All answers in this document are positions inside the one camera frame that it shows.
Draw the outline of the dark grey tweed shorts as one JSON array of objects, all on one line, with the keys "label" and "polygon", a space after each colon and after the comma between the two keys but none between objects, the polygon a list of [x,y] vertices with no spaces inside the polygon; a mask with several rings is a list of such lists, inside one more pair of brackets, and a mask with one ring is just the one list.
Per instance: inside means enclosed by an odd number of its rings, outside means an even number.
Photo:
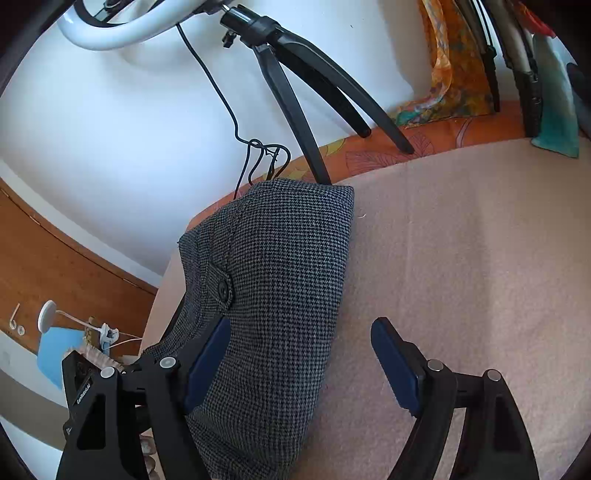
[{"label": "dark grey tweed shorts", "polygon": [[146,355],[178,353],[207,324],[228,350],[186,421],[215,479],[284,479],[303,447],[331,354],[355,192],[277,179],[252,186],[178,242],[185,295]]}]

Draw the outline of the checkered beige cloth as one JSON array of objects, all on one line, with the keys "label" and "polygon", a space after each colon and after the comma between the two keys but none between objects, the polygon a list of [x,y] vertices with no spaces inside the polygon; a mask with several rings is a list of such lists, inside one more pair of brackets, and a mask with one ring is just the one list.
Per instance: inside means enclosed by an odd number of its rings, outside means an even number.
[{"label": "checkered beige cloth", "polygon": [[89,361],[93,366],[97,367],[100,370],[103,370],[107,367],[112,367],[118,372],[122,372],[124,366],[119,362],[113,360],[106,354],[102,353],[99,349],[95,348],[94,346],[83,342],[80,346],[76,348],[76,351],[81,354],[87,361]]}]

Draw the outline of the light blue box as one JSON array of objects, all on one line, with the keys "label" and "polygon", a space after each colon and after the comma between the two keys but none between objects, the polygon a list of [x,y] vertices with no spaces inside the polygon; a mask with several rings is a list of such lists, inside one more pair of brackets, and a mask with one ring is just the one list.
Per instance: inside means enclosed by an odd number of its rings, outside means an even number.
[{"label": "light blue box", "polygon": [[39,371],[58,389],[63,387],[61,363],[67,351],[82,345],[82,330],[51,327],[40,338],[37,353]]}]

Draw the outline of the white clip desk lamp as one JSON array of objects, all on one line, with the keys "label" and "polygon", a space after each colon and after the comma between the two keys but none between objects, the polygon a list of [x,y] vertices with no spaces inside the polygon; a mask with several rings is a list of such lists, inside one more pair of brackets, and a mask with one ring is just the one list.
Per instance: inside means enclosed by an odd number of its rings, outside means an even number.
[{"label": "white clip desk lamp", "polygon": [[107,323],[93,325],[89,320],[82,320],[61,310],[55,301],[47,300],[40,308],[37,316],[37,329],[47,334],[57,327],[57,322],[64,320],[68,326],[76,326],[82,333],[84,341],[102,352],[110,349],[120,340],[120,331]]}]

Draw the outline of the pink bed blanket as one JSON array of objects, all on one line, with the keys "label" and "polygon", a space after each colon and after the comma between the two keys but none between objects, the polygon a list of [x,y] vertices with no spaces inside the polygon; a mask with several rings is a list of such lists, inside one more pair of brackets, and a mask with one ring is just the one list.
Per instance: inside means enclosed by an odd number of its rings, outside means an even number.
[{"label": "pink bed blanket", "polygon": [[370,344],[388,318],[451,370],[498,370],[539,473],[590,435],[590,146],[483,144],[349,178],[344,296],[294,479],[384,479],[412,430]]}]

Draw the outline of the orange floral scarf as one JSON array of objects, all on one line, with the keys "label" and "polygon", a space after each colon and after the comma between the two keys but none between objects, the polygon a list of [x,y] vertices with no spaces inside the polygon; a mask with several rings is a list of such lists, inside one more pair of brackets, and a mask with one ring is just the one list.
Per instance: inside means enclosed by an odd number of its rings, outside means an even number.
[{"label": "orange floral scarf", "polygon": [[[580,148],[575,95],[569,67],[554,46],[558,27],[525,2],[511,2],[520,24],[532,35],[542,88],[541,129],[530,140],[538,148],[576,158]],[[398,107],[394,121],[417,126],[497,113],[475,38],[456,1],[421,1],[418,8],[430,52],[430,90],[423,98]],[[491,35],[497,56],[503,57],[493,28]]]}]

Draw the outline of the black mini tripod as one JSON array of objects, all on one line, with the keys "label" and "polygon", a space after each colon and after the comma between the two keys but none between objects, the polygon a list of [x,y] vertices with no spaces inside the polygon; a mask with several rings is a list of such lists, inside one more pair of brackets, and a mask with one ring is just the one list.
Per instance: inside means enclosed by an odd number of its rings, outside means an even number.
[{"label": "black mini tripod", "polygon": [[372,129],[356,107],[360,107],[400,151],[406,154],[415,152],[411,142],[374,98],[310,41],[284,29],[276,20],[260,16],[243,5],[226,7],[221,25],[228,30],[226,44],[229,45],[233,38],[238,37],[256,55],[263,78],[286,117],[312,176],[319,184],[329,185],[331,177],[304,110],[284,73],[286,69],[290,69],[320,95],[360,137],[370,137]]}]

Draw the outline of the folded tripod with grey legs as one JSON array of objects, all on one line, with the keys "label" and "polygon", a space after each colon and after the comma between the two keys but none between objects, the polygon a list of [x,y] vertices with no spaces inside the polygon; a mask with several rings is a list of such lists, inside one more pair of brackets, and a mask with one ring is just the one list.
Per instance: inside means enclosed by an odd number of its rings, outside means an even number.
[{"label": "folded tripod with grey legs", "polygon": [[516,8],[511,1],[503,0],[459,0],[456,5],[475,38],[494,111],[501,110],[501,97],[495,66],[497,51],[493,46],[491,28],[499,41],[505,64],[513,72],[525,135],[529,138],[537,137],[542,120],[542,88],[532,35],[520,24]]}]

